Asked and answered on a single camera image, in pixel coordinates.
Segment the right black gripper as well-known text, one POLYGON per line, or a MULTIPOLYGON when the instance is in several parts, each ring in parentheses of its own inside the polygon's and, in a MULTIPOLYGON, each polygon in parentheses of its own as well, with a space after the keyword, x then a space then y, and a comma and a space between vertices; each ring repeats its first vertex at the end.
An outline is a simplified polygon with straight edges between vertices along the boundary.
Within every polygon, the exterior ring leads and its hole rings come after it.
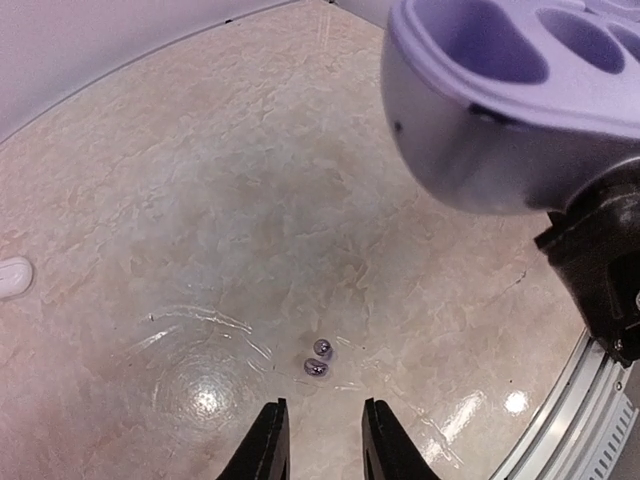
POLYGON ((590 336, 627 368, 639 360, 639 160, 605 173, 535 238, 590 336))

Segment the blue-grey earbud charging case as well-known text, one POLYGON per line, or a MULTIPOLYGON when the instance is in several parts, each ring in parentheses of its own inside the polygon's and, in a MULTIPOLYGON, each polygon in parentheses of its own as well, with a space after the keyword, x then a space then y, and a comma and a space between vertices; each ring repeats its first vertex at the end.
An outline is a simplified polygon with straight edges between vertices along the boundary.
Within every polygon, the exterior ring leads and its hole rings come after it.
POLYGON ((434 198, 564 210, 639 158, 639 5, 399 1, 381 88, 400 155, 434 198))

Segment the purple earbud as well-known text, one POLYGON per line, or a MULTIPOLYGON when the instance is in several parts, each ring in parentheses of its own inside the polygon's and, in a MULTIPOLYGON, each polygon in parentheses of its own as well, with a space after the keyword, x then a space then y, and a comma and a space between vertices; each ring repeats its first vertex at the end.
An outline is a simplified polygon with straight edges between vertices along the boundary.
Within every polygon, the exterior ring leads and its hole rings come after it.
POLYGON ((334 354, 331 342, 324 338, 316 340, 313 344, 313 354, 313 357, 307 358, 303 363, 305 373, 311 377, 326 376, 334 354))

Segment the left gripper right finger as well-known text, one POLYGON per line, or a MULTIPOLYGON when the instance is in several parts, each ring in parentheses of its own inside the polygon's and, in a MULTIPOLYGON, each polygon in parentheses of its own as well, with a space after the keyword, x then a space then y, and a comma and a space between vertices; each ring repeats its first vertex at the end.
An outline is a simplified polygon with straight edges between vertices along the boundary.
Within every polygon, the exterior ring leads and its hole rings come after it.
POLYGON ((365 401, 362 450, 365 479, 439 480, 383 400, 365 401))

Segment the white earbud charging case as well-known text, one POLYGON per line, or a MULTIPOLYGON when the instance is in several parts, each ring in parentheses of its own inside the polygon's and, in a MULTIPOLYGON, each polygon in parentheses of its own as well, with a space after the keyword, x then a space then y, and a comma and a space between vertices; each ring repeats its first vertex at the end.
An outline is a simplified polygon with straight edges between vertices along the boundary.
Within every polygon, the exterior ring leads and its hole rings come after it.
POLYGON ((33 266, 24 257, 12 257, 0 263, 0 299, 23 294, 33 280, 33 266))

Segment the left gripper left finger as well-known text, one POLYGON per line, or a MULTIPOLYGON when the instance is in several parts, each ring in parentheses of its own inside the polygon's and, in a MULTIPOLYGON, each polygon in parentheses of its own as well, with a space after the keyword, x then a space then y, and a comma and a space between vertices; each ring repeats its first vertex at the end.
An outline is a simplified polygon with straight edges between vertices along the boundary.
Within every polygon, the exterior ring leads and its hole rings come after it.
POLYGON ((290 431, 284 398, 267 402, 217 480, 290 478, 290 431))

